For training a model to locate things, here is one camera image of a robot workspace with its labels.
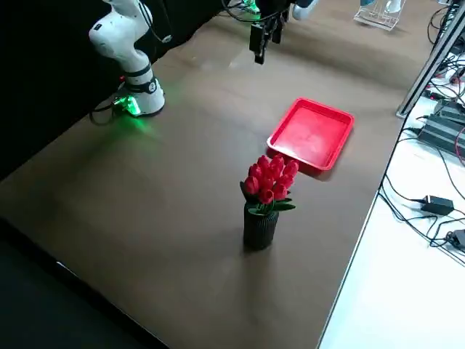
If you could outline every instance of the plastic tray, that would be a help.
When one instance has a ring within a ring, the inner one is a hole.
[[[274,151],[316,169],[331,169],[354,124],[344,111],[298,98],[268,138]]]

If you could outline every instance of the black vase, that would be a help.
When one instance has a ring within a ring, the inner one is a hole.
[[[244,234],[243,243],[245,248],[251,251],[266,249],[275,236],[276,224],[279,212],[273,211],[267,216],[257,216],[248,211],[254,205],[244,206]]]

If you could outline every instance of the black mat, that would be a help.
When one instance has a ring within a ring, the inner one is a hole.
[[[168,348],[0,221],[0,348]]]

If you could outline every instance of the metal frame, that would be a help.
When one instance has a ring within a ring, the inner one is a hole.
[[[464,28],[465,6],[462,2],[453,22],[450,24],[450,27],[440,37],[436,47],[433,49],[427,62],[421,69],[418,78],[416,78],[413,86],[408,91],[402,103],[399,105],[399,108],[396,111],[396,115],[399,118],[404,119],[413,109],[416,102],[419,100],[421,93],[426,88],[441,62],[447,57],[450,49],[456,42],[457,38],[462,34]]]

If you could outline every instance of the green led light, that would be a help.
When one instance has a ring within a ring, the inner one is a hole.
[[[244,5],[246,6],[245,10],[251,13],[257,14],[260,13],[260,9],[255,4],[255,0],[242,0]]]
[[[122,111],[127,111],[132,116],[141,114],[139,105],[132,96],[118,98],[113,102],[113,105],[117,105]]]
[[[127,100],[126,110],[133,116],[140,115],[140,108],[134,97],[129,96]]]

